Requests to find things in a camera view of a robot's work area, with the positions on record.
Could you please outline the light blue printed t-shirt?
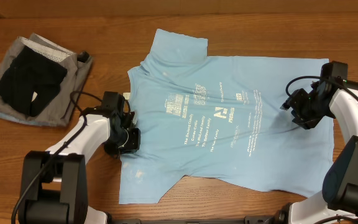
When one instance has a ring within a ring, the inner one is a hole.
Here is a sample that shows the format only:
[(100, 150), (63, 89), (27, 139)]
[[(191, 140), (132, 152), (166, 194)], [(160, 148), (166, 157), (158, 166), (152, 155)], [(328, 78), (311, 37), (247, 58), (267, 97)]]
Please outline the light blue printed t-shirt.
[(333, 163), (333, 120), (305, 130), (281, 106), (326, 59), (210, 56), (208, 40), (159, 29), (129, 70), (140, 148), (121, 156), (121, 204), (157, 203), (184, 176), (310, 197)]

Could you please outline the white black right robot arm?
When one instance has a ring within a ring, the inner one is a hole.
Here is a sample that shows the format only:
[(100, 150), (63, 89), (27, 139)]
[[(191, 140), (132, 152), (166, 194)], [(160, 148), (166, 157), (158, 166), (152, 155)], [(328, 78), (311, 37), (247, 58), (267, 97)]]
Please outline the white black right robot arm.
[(358, 82), (347, 79), (347, 69), (342, 62), (324, 64), (310, 92), (288, 93), (281, 106), (292, 110), (293, 122), (303, 129), (315, 127), (325, 116), (336, 119), (346, 145), (328, 170), (321, 191), (289, 203), (271, 223), (358, 223)]

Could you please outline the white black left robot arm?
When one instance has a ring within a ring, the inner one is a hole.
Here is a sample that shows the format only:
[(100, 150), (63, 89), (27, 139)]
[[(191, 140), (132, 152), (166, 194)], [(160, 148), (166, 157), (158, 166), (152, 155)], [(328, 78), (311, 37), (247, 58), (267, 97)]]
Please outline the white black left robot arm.
[(80, 111), (77, 125), (46, 151), (30, 151), (22, 167), (21, 192), (11, 223), (113, 223), (108, 212), (89, 206), (86, 164), (99, 146), (117, 159), (140, 147), (135, 112), (117, 92)]

